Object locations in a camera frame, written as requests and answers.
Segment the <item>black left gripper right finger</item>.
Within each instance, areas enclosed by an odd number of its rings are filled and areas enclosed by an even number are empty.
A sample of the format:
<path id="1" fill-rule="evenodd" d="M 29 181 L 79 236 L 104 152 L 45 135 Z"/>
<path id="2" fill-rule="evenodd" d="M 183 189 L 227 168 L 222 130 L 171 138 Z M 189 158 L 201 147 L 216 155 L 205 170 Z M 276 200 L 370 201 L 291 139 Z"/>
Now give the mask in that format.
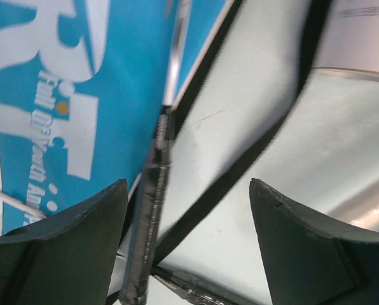
<path id="1" fill-rule="evenodd" d="M 252 179 L 249 197 L 273 304 L 379 304 L 379 232 Z"/>

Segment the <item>white shuttlecock tube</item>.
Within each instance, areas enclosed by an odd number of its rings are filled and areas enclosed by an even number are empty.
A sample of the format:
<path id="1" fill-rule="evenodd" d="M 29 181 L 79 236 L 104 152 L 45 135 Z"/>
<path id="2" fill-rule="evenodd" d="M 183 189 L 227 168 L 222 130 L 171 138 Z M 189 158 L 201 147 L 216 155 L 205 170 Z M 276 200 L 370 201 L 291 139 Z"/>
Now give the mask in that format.
<path id="1" fill-rule="evenodd" d="M 379 0 L 331 3 L 313 69 L 379 82 Z"/>

